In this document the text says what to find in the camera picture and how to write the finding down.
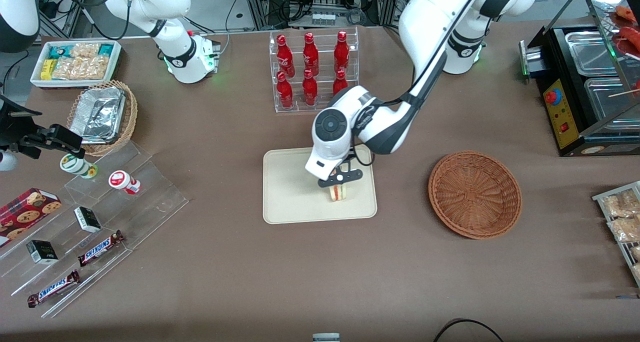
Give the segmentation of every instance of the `green and white cup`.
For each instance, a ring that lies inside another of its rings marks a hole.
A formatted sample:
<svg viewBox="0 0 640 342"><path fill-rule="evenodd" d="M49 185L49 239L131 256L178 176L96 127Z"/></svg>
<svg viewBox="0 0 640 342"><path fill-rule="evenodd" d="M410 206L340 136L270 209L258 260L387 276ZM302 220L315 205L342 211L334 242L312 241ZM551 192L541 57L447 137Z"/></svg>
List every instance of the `green and white cup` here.
<svg viewBox="0 0 640 342"><path fill-rule="evenodd" d="M87 162L83 158L78 158L75 155L67 154L60 160L60 169L66 173L70 173L76 176L80 176L86 180L94 178L98 174L98 167Z"/></svg>

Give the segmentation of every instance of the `snickers bar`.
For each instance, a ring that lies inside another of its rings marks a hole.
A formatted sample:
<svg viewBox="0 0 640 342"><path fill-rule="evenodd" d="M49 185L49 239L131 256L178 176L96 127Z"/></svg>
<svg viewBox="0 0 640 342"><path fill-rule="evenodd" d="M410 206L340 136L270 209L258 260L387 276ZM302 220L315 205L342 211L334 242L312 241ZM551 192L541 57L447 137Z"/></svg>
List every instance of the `snickers bar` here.
<svg viewBox="0 0 640 342"><path fill-rule="evenodd" d="M56 283L53 283L49 287L41 290L40 293L35 293L30 295L29 298L27 299L27 304L29 305L29 308L34 308L35 306L38 306L39 304L46 301L46 299L50 298L51 296L55 294L59 294L62 290L66 289L67 287L70 287L73 284L79 284L79 283L80 283L80 274L78 274L78 271L74 269L73 272L71 272L68 276L66 276L65 278L62 278Z"/></svg>
<svg viewBox="0 0 640 342"><path fill-rule="evenodd" d="M94 260L103 255L103 253L112 249L116 244L119 244L120 241L124 240L124 236L122 235L120 230L117 230L114 234L110 235L109 238L100 242L98 246L91 248L87 253L78 257L78 261L80 261L80 267L87 266L91 260Z"/></svg>

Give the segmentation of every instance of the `sausage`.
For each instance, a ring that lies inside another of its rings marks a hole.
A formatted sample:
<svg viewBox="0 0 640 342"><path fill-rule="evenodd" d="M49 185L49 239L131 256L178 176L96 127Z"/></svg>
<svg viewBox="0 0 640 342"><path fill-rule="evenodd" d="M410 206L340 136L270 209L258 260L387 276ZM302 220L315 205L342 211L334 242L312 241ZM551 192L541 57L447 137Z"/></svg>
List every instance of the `sausage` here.
<svg viewBox="0 0 640 342"><path fill-rule="evenodd" d="M631 44L635 46L636 50L640 51L640 32L631 27L622 27L619 34L620 37L631 42Z"/></svg>
<svg viewBox="0 0 640 342"><path fill-rule="evenodd" d="M618 4L615 7L615 14L624 18L625 20L631 21L633 23L638 23L638 20L636 20L636 16L634 15L634 12L631 10L631 8L625 7L624 5Z"/></svg>

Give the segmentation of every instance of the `aluminum foil container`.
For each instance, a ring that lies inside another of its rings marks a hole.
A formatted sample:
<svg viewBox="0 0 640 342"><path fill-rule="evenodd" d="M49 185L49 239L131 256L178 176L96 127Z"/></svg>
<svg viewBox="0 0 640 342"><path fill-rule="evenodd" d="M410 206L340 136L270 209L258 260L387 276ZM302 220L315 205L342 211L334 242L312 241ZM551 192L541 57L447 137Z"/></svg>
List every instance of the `aluminum foil container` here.
<svg viewBox="0 0 640 342"><path fill-rule="evenodd" d="M126 93L118 87L88 89L78 100L71 130L82 144L112 144L118 140Z"/></svg>

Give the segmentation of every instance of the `small black box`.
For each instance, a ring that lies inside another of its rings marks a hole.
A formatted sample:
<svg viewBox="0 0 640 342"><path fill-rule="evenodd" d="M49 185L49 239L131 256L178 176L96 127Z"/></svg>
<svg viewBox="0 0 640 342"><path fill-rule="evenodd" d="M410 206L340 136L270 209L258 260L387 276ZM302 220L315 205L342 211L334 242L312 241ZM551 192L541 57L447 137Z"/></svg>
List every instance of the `small black box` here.
<svg viewBox="0 0 640 342"><path fill-rule="evenodd" d="M73 212L80 224L80 228L90 233L100 232L100 222L98 222L93 210L80 206L74 209Z"/></svg>
<svg viewBox="0 0 640 342"><path fill-rule="evenodd" d="M41 265L52 265L58 260L56 251L53 250L50 242L32 239L27 243L27 250L33 262Z"/></svg>

